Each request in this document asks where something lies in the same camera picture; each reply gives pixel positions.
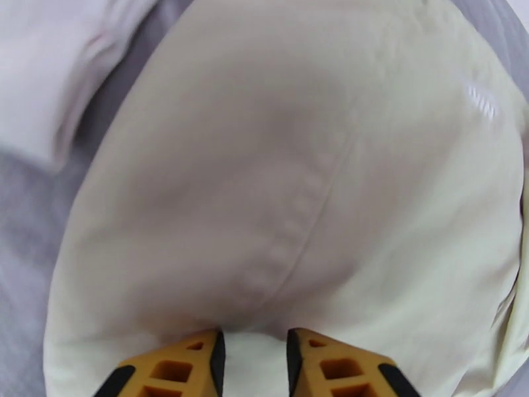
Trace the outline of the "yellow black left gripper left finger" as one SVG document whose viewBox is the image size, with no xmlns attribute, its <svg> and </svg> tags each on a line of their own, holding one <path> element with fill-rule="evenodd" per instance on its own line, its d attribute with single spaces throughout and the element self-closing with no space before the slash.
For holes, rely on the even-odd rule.
<svg viewBox="0 0 529 397">
<path fill-rule="evenodd" d="M 206 330 L 122 361 L 93 397 L 222 397 L 225 341 Z"/>
</svg>

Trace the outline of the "beige drawstring shorts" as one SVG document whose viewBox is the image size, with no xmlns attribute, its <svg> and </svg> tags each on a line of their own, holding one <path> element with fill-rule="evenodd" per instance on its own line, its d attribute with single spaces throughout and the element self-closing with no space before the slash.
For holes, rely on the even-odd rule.
<svg viewBox="0 0 529 397">
<path fill-rule="evenodd" d="M 449 0 L 194 0 L 75 199 L 47 397 L 215 327 L 226 397 L 287 396 L 294 327 L 496 397 L 529 359 L 528 135 Z"/>
</svg>

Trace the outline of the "white t-shirt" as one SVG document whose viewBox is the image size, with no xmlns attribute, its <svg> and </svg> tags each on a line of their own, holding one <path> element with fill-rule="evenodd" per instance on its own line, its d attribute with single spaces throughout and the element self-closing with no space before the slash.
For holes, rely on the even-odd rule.
<svg viewBox="0 0 529 397">
<path fill-rule="evenodd" d="M 66 163 L 89 101 L 159 0 L 0 0 L 0 150 Z"/>
</svg>

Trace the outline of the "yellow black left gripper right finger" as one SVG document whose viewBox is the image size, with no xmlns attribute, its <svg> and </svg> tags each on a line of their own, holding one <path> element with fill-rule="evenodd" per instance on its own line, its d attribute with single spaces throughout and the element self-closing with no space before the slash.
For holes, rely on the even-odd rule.
<svg viewBox="0 0 529 397">
<path fill-rule="evenodd" d="M 304 329 L 286 339 L 289 397 L 418 397 L 384 355 Z"/>
</svg>

